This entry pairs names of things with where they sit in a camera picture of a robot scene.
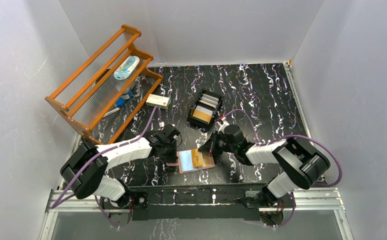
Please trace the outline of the black card tray box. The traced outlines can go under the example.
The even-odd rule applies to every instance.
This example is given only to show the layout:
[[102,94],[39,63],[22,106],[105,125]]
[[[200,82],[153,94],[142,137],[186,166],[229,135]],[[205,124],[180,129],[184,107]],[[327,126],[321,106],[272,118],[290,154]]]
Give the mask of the black card tray box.
[[[215,93],[215,92],[212,92],[212,91],[209,91],[209,90],[206,90],[206,89],[200,89],[199,92],[197,93],[197,96],[195,98],[194,103],[189,108],[189,111],[187,113],[186,121],[190,125],[192,125],[194,127],[199,127],[199,128],[202,128],[202,129],[204,129],[206,131],[209,131],[212,128],[212,126],[214,125],[214,121],[218,117],[218,112],[221,109],[221,107],[219,109],[214,109],[214,108],[212,108],[212,107],[210,107],[208,105],[205,105],[205,104],[199,102],[199,98],[200,98],[200,96],[202,94],[211,95],[211,96],[213,96],[215,98],[220,99],[221,107],[223,105],[224,96],[222,94]],[[203,122],[203,121],[201,121],[199,119],[196,119],[196,118],[192,117],[192,115],[194,113],[194,110],[200,110],[202,112],[205,112],[205,113],[208,113],[208,114],[212,115],[210,123],[205,123],[205,122]]]

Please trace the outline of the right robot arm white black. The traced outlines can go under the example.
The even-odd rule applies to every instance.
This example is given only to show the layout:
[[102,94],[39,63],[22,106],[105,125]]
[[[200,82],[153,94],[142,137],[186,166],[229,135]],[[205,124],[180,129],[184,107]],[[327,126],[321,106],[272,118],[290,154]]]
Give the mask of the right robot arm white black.
[[308,190],[331,167],[329,159],[305,136],[286,136],[268,144],[253,143],[235,124],[214,131],[198,150],[213,156],[232,153],[239,163],[247,166],[279,164],[283,172],[253,196],[255,202],[269,207],[276,207],[284,195],[296,189]]

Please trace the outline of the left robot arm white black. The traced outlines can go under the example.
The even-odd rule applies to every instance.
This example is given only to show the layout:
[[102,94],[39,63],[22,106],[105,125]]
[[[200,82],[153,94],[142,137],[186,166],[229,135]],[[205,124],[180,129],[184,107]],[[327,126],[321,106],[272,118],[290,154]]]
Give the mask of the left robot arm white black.
[[121,180],[106,176],[106,171],[134,160],[151,157],[176,163],[177,141],[181,132],[167,124],[121,142],[95,145],[81,144],[60,169],[60,174],[77,199],[90,195],[107,198],[118,208],[131,202],[132,192]]

